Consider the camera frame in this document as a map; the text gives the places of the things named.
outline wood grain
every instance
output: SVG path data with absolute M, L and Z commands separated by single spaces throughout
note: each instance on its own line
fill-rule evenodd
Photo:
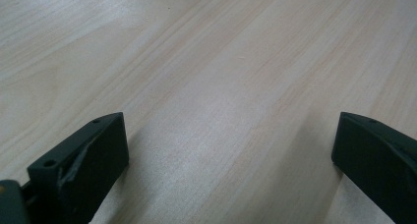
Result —
M 92 223 L 389 223 L 329 155 L 341 111 L 417 138 L 416 1 L 0 0 L 0 179 L 123 111 Z

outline wooden table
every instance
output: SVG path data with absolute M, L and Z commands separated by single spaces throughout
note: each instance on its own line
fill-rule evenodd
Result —
M 330 153 L 341 111 L 417 138 L 417 0 L 0 0 L 0 179 L 118 111 L 92 223 L 390 223 Z

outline table surface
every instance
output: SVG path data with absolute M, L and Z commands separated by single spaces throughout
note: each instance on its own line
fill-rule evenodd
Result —
M 332 165 L 341 111 L 417 138 L 417 0 L 0 0 L 0 178 L 125 115 L 92 223 L 390 223 Z

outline black plastic part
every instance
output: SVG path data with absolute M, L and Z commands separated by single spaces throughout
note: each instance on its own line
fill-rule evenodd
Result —
M 21 187 L 15 181 L 0 181 L 0 223 L 30 223 Z
M 97 118 L 33 162 L 22 188 L 0 182 L 0 224 L 89 223 L 128 163 L 123 114 Z
M 341 113 L 331 159 L 395 223 L 417 223 L 417 141 Z

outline black object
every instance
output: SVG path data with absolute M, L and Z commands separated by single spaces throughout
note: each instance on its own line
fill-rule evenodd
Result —
M 0 223 L 89 223 L 129 163 L 122 113 L 97 118 L 38 158 L 30 181 L 0 181 Z
M 395 223 L 417 223 L 417 141 L 341 113 L 331 159 Z

